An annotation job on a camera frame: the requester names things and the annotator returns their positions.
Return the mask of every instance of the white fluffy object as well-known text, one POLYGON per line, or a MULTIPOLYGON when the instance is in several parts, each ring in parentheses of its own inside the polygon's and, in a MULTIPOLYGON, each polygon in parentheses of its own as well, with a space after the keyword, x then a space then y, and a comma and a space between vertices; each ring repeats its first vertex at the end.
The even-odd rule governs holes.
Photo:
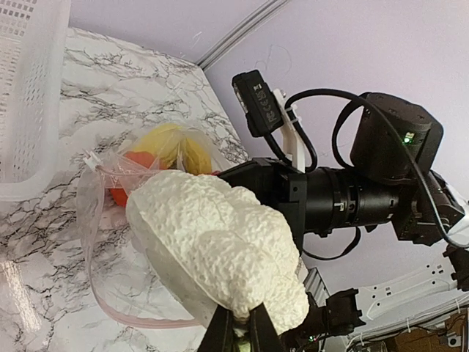
POLYGON ((126 214, 161 281, 202 325, 217 304, 243 320, 264 303, 278 334, 305 319, 288 223, 248 189, 163 171, 130 195, 126 214))

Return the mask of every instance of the white marble surface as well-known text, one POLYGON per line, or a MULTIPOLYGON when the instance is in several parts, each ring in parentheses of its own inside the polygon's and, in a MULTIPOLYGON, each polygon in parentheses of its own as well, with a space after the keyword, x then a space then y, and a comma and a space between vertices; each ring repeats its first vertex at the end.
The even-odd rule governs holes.
POLYGON ((133 329, 108 318, 89 289, 76 231, 82 150, 106 151, 161 121, 199 124, 232 163, 247 157, 197 66, 69 29, 56 176, 37 198, 1 205, 1 352, 195 350, 202 328, 133 329))

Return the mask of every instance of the wall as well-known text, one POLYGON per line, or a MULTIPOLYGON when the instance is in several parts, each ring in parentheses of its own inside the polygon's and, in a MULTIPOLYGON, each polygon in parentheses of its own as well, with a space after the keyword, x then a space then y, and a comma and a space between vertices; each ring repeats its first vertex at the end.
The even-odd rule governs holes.
POLYGON ((70 25, 195 62, 265 0, 73 0, 70 25))
MULTIPOLYGON (((231 88, 237 73, 258 68, 271 88, 289 95, 312 87, 351 92, 382 91, 424 106, 445 127, 434 165, 447 181, 469 196, 469 2, 458 1, 292 1, 273 20, 246 38, 207 76, 252 155, 269 154, 248 133, 231 88)), ((315 98, 298 104, 303 125, 320 154, 331 158, 330 133, 344 101, 315 98)), ((340 144, 350 151, 358 120, 344 126, 340 144)), ((323 256, 338 254, 353 230, 326 239, 309 235, 306 248, 323 256)), ((317 265, 335 292, 373 285, 407 273, 439 255, 444 245, 426 248, 398 242, 389 226, 364 234, 346 258, 317 265)), ((437 298, 444 300, 448 295, 437 298)), ((434 301, 413 305, 416 310, 434 301)))

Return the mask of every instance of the plastic basket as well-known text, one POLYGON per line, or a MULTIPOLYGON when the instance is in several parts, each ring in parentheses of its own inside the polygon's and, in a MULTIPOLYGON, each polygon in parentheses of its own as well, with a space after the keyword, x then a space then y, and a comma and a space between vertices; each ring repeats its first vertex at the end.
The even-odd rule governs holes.
POLYGON ((54 174, 70 0, 0 0, 0 201, 54 174))

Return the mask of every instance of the gray marble vein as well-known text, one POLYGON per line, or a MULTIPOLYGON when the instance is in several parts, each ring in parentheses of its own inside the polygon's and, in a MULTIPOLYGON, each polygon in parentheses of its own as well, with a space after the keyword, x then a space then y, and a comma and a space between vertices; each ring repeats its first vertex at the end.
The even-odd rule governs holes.
MULTIPOLYGON (((75 216, 83 150, 114 150, 134 131, 170 121, 202 128, 232 164, 247 159, 199 67, 134 44, 69 29, 56 175, 36 198, 0 205, 2 352, 196 349, 204 333, 200 327, 133 329, 116 323, 99 308, 84 271, 75 216)), ((116 273, 124 268, 119 265, 128 263, 129 255, 136 255, 129 250, 124 224, 118 230, 105 229, 100 236, 96 251, 100 273, 116 273)), ((143 287, 129 284, 120 290, 155 308, 151 313, 164 315, 152 296, 160 283, 139 260, 136 256, 147 281, 143 287)), ((125 281, 108 276, 110 285, 113 280, 125 281)), ((168 301, 174 304, 171 297, 168 301)))

